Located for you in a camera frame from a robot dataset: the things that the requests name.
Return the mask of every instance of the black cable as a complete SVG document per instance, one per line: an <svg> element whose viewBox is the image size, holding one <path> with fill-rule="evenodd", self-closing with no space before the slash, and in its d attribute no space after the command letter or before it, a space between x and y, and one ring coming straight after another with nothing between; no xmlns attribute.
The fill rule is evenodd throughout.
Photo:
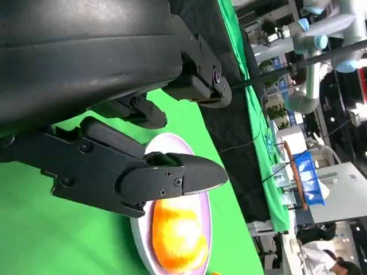
<svg viewBox="0 0 367 275"><path fill-rule="evenodd" d="M348 123L350 123L354 117L356 115L354 115L353 117L351 117L349 120L347 120L346 122L344 122L343 124L341 124L339 127L337 127L336 129L332 130L330 133L328 133L326 136L324 136L322 138L322 140L325 141L325 139L328 137L328 136L331 136L332 134L336 133L337 131L339 131L341 128L343 128L345 125L347 125ZM295 161L297 158L301 157L303 154L305 154L306 152L308 152L310 150L307 149L307 150L304 150L302 153L300 153L298 156L296 156L295 158L293 158L293 161ZM287 162L283 167L281 167L280 169L278 169L277 171L275 171L272 175L268 176L265 180L262 181L262 183L266 182L267 180L271 179L273 176L275 176L279 171L281 171L282 169L286 168L289 164L291 164L290 162Z"/></svg>
<svg viewBox="0 0 367 275"><path fill-rule="evenodd" d="M240 88L244 88L250 85L254 85L256 83L263 83L273 77L281 77L285 74L288 73L294 73L299 69L303 69L306 68L310 65L316 64L316 63L320 63L320 62L324 62L327 60L331 60L333 59L335 56L338 56L340 54L343 53L351 53L351 52L355 52L356 50L360 50L360 49L364 49L367 48L367 40L362 40L359 42L356 42L354 44L350 44L348 46L345 47L339 47L336 48L334 50L331 50L329 52L320 54L319 56L314 56L314 57L310 57L301 61L298 61L292 65L277 69L277 70L272 70L270 72L267 73L263 73L262 75L260 75L257 78L253 78L253 79L249 79L246 81L243 81L242 83L236 84L231 86L232 90L235 89L240 89Z"/></svg>
<svg viewBox="0 0 367 275"><path fill-rule="evenodd" d="M261 123L261 115L264 114L264 112L263 112L263 100L264 100L264 97L266 97L266 95L267 95L267 93L265 93L261 97L261 99L260 99L261 112L260 112L260 115L259 115L259 118L258 118L259 119L259 128L260 129L259 129L259 133L256 135L256 137L253 140L251 140L250 142L248 142L248 143L245 143L245 144L242 144L242 145L239 145L239 146L233 146L233 147L229 147L227 149L224 149L224 150L222 150L222 151L219 152L219 155L221 155L221 154L223 154L223 153L225 153L227 151L233 150L233 149L238 149L238 148L249 146L249 145L253 144L260 137L260 135L261 135L261 125L262 125L262 123Z"/></svg>

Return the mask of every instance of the black bracket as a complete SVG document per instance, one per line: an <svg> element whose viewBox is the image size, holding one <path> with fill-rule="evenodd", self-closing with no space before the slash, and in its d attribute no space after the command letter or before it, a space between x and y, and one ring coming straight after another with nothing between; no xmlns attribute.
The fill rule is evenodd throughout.
<svg viewBox="0 0 367 275"><path fill-rule="evenodd" d="M177 100L191 99L210 108L227 106L231 88L221 75L221 64L201 35L194 36L175 15L173 28L179 41L182 73L162 89Z"/></svg>
<svg viewBox="0 0 367 275"><path fill-rule="evenodd" d="M146 93L94 106L93 111L106 118L118 117L146 129L161 129L167 125L165 113L146 99Z"/></svg>
<svg viewBox="0 0 367 275"><path fill-rule="evenodd" d="M140 143L92 117L71 131L49 127L2 139L0 162L13 161L53 178L56 197L134 218L145 214L146 201L199 193L227 181L225 170L204 158L145 156Z"/></svg>

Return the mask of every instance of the white shirt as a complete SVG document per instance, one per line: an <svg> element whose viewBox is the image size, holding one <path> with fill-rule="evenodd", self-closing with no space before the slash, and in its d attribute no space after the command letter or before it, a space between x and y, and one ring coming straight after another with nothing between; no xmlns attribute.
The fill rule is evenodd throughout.
<svg viewBox="0 0 367 275"><path fill-rule="evenodd" d="M333 268L337 262L326 252L317 248L315 243L307 243L303 245L301 249L306 259L306 265L313 275L335 274L330 271L330 269Z"/></svg>

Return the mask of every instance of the screw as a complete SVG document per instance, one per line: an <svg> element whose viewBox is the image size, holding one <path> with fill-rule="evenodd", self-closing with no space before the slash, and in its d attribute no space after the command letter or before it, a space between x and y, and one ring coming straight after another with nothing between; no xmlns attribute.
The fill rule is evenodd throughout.
<svg viewBox="0 0 367 275"><path fill-rule="evenodd" d="M175 185L175 187L180 187L182 185L182 179L181 178L175 179L173 184Z"/></svg>
<svg viewBox="0 0 367 275"><path fill-rule="evenodd" d="M220 82L220 76L219 76L219 74L218 74L218 72L216 70L214 71L213 78L214 78L214 82L216 84L218 84Z"/></svg>
<svg viewBox="0 0 367 275"><path fill-rule="evenodd" d="M93 149L92 143L87 140L83 140L82 144L79 146L79 149L82 153L89 153Z"/></svg>
<svg viewBox="0 0 367 275"><path fill-rule="evenodd" d="M164 197L165 195L167 195L167 191L165 189L162 189L159 194L161 195L161 197Z"/></svg>
<svg viewBox="0 0 367 275"><path fill-rule="evenodd" d="M60 184L64 187L70 187L71 185L74 184L74 179L73 178L60 179Z"/></svg>
<svg viewBox="0 0 367 275"><path fill-rule="evenodd" d="M170 178L172 176L172 171L171 170L168 170L166 173L166 178Z"/></svg>

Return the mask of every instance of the blue bin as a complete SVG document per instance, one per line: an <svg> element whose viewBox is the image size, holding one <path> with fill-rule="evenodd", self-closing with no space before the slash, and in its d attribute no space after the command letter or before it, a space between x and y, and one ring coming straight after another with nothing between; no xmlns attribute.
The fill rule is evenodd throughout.
<svg viewBox="0 0 367 275"><path fill-rule="evenodd" d="M308 205L325 205L320 184L316 174L314 161L310 152L294 155L300 181L302 182L304 196Z"/></svg>

